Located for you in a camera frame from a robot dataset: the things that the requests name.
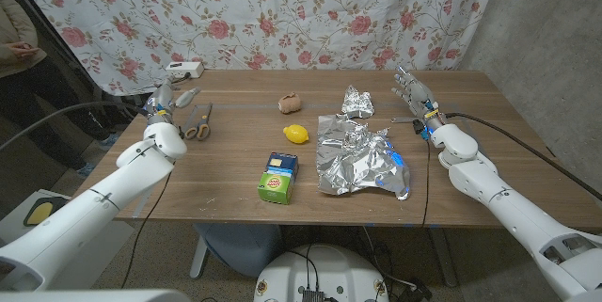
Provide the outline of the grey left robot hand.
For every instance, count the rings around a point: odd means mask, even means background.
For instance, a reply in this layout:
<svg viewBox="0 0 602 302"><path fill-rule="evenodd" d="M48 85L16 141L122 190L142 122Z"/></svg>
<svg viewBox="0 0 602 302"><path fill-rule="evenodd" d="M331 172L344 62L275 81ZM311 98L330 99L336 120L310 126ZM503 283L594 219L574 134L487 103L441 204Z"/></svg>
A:
<svg viewBox="0 0 602 302"><path fill-rule="evenodd" d="M176 108L185 108L200 93L200 88L194 87L175 100L173 94L175 88L172 80L167 78L147 99L143 109L147 112L148 125L161 122L174 124L173 111Z"/></svg>

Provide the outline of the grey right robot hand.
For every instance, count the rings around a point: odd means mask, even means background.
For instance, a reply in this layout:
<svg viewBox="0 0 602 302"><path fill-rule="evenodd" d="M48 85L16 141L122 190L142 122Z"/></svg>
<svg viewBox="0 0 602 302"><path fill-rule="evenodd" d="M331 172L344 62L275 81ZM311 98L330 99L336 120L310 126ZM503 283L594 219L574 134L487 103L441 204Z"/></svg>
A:
<svg viewBox="0 0 602 302"><path fill-rule="evenodd" d="M391 91L408 104L415 118L425 127L434 131L446 124L432 91L412 73L398 66L394 79L399 88L394 87Z"/></svg>

